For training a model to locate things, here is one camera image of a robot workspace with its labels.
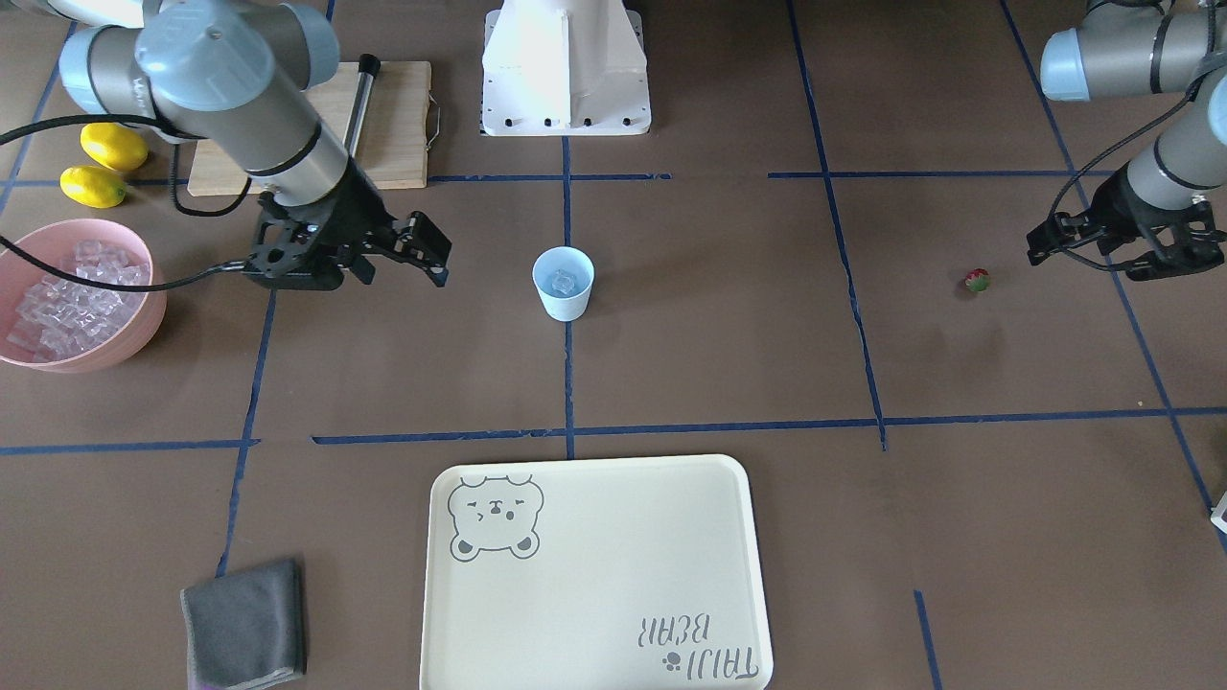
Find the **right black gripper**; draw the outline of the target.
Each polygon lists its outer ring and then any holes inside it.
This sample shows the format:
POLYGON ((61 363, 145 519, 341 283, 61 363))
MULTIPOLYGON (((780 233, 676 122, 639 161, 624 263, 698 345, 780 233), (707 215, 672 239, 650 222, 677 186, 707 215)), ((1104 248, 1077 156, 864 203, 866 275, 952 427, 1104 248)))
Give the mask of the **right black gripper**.
POLYGON ((242 275, 264 289, 333 291, 347 271, 366 285, 374 266, 368 255, 416 266, 436 289, 449 277, 452 239, 425 212, 395 219, 361 169, 345 169, 319 200, 292 206, 272 192, 259 193, 260 212, 242 275))

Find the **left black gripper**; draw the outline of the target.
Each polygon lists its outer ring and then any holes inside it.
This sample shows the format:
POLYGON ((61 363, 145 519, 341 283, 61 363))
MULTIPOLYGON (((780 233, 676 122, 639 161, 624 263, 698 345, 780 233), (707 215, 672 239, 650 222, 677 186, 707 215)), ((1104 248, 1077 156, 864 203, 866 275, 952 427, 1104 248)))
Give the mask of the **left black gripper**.
POLYGON ((1225 232, 1215 227, 1209 200, 1191 199, 1175 210, 1157 207, 1134 192, 1124 169, 1099 185, 1086 212, 1054 212, 1026 239, 1029 266, 1064 255, 1091 269, 1117 266, 1093 262, 1079 249, 1094 244, 1101 255, 1108 255, 1141 239, 1148 250, 1123 266, 1133 281, 1193 275, 1225 263, 1225 232))

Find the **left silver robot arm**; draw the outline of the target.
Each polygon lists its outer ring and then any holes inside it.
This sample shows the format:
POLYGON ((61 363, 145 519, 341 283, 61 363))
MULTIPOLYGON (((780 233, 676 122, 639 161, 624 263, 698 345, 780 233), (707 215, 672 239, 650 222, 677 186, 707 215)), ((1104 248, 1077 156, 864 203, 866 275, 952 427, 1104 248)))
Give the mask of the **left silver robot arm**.
POLYGON ((1225 232, 1209 201, 1226 179, 1222 1, 1185 12, 1171 1, 1090 1, 1081 25, 1047 42, 1040 87, 1056 102, 1146 93, 1179 101, 1140 126, 1158 136, 1099 184, 1085 211, 1052 206, 1027 235, 1031 265, 1052 255, 1079 262, 1087 244, 1109 255, 1141 241, 1146 250, 1131 262, 1092 268, 1148 281, 1222 266, 1225 232))

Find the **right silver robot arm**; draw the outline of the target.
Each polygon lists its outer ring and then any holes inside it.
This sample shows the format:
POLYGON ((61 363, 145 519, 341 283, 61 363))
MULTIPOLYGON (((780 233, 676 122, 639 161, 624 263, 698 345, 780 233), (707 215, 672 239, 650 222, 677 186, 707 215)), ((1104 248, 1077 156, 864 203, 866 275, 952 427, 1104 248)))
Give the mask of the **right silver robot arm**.
POLYGON ((346 273, 372 284, 372 255, 410 264, 442 287, 452 241, 422 212, 395 219, 356 160, 375 56, 360 61, 360 92, 344 136, 307 91, 340 65, 324 14, 250 1, 5 1, 83 23, 58 56, 61 83, 81 109, 18 126, 12 142, 71 124, 155 130, 173 144, 209 140, 259 185, 248 257, 212 266, 265 289, 333 291, 346 273))

